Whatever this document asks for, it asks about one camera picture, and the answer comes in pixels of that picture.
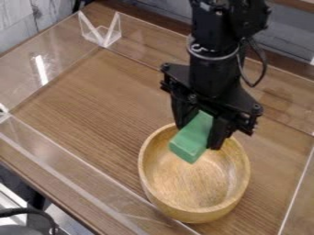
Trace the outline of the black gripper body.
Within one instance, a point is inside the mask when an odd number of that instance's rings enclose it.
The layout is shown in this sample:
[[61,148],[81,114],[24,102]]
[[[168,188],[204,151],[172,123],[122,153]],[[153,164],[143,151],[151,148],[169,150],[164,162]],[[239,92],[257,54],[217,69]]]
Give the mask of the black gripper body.
[[160,89],[169,95],[187,97],[196,105],[199,112],[212,118],[227,117],[236,130],[251,135],[261,116],[261,105],[240,85],[255,84],[244,76],[245,55],[236,52],[224,59],[201,59],[189,57],[189,64],[164,62],[160,65],[163,80]]

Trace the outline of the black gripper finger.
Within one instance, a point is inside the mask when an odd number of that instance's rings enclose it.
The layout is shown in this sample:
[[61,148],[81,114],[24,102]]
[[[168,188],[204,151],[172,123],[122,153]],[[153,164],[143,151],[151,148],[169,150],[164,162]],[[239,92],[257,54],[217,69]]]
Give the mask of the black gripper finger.
[[227,117],[215,117],[207,138],[207,148],[217,151],[221,148],[224,140],[235,131],[235,124]]
[[175,125],[179,129],[181,129],[197,115],[199,109],[187,97],[181,97],[175,94],[171,94],[171,106]]

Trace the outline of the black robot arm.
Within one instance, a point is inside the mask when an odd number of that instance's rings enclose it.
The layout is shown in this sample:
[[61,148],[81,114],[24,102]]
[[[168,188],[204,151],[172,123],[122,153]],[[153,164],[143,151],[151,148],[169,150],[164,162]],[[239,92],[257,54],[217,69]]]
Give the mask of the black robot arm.
[[252,49],[261,64],[267,63],[253,36],[267,28],[271,9],[264,0],[188,0],[188,3],[188,64],[161,64],[160,89],[171,95],[177,128],[199,112],[212,117],[204,146],[217,150],[235,131],[253,133],[261,116],[261,105],[245,91],[260,81],[247,78],[244,60],[247,49]]

